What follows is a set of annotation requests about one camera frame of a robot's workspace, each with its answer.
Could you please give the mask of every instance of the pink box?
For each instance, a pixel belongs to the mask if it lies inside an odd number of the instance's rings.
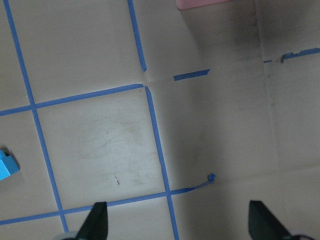
[[[218,4],[227,1],[230,0],[175,0],[175,3],[178,9],[185,10],[210,4]]]

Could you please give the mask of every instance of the blue block knob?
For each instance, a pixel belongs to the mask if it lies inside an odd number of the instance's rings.
[[[12,156],[7,156],[4,151],[0,150],[0,181],[18,171],[19,167]]]

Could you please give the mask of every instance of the black object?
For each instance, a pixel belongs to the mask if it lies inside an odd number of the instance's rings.
[[[262,201],[250,201],[248,226],[252,240],[314,240],[305,235],[292,236]]]
[[[75,238],[64,240],[106,240],[108,236],[107,203],[96,202]]]

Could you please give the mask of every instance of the pink object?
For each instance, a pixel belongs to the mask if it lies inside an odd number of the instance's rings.
[[[178,9],[185,10],[210,4],[218,4],[227,1],[230,0],[175,0],[175,3]]]

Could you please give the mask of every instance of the blue cube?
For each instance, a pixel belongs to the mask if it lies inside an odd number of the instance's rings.
[[[0,150],[0,181],[18,171],[19,167],[12,156],[7,156],[4,151]]]

